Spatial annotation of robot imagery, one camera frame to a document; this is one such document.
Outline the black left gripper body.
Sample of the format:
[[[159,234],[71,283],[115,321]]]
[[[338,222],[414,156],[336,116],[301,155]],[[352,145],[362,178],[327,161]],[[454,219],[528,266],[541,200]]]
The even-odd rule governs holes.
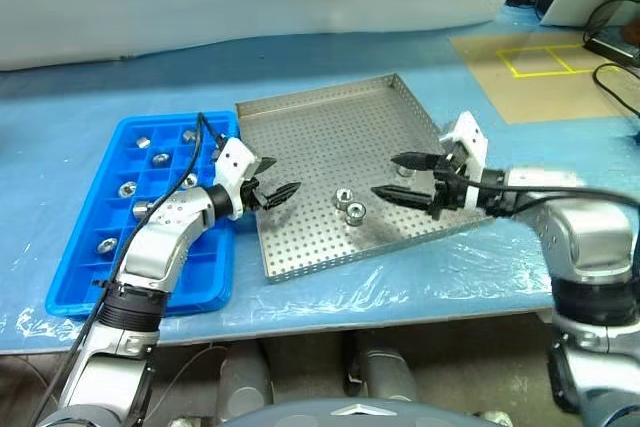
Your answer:
[[[260,183],[256,177],[245,180],[240,188],[240,197],[245,211],[256,211],[264,206],[264,196],[259,192]]]

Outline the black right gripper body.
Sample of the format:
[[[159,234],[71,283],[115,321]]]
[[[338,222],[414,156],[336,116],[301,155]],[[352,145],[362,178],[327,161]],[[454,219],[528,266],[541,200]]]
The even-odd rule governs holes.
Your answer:
[[[456,211],[464,207],[467,185],[460,180],[459,171],[465,172],[468,157],[463,151],[431,156],[435,191],[430,216],[434,220],[439,220],[444,210]]]

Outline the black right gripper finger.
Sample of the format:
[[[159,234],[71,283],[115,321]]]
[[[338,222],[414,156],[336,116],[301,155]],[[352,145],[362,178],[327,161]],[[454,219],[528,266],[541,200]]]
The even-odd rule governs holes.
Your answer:
[[[415,171],[433,171],[439,163],[438,154],[403,152],[391,158],[398,166]]]
[[[429,211],[433,205],[430,194],[413,191],[397,185],[382,185],[371,188],[371,192],[391,204],[421,211]]]

